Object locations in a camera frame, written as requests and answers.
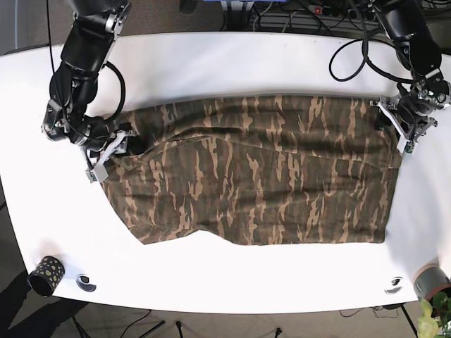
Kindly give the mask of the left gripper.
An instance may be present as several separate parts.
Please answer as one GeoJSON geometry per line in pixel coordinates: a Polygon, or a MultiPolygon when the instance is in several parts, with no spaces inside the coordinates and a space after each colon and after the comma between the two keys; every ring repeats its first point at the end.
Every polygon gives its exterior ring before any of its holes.
{"type": "Polygon", "coordinates": [[[380,96],[379,100],[370,100],[370,106],[378,109],[375,130],[395,128],[396,147],[401,155],[412,154],[420,136],[438,124],[436,119],[419,111],[419,105],[407,96],[380,96]]]}

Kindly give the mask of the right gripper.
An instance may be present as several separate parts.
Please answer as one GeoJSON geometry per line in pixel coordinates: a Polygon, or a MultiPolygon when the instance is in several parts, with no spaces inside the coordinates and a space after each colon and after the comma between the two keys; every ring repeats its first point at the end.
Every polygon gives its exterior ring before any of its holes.
{"type": "Polygon", "coordinates": [[[90,183],[101,183],[108,176],[105,163],[113,155],[138,156],[146,151],[146,143],[131,127],[107,132],[104,136],[89,139],[83,145],[87,162],[86,176],[90,183]]]}

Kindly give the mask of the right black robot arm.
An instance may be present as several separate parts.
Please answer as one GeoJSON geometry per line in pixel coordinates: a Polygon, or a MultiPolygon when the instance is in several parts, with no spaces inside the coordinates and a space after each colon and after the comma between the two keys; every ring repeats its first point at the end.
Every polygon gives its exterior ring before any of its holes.
{"type": "Polygon", "coordinates": [[[112,156],[139,154],[143,143],[131,123],[118,123],[125,104],[125,80],[109,62],[109,54],[130,12],[129,1],[69,1],[74,11],[71,31],[61,52],[61,64],[52,69],[50,99],[41,129],[51,141],[67,139],[82,149],[91,182],[109,174],[105,163],[112,156]],[[99,72],[108,68],[120,85],[114,113],[89,117],[87,106],[98,92],[99,72]]]}

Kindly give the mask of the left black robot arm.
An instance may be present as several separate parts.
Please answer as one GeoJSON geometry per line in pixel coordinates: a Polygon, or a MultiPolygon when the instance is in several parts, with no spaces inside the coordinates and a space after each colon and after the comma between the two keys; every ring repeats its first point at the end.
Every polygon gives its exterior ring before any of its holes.
{"type": "Polygon", "coordinates": [[[438,123],[432,112],[450,107],[450,83],[440,70],[442,54],[416,1],[372,1],[375,13],[411,80],[396,80],[399,94],[381,96],[375,128],[392,125],[397,149],[410,154],[420,136],[438,123]]]}

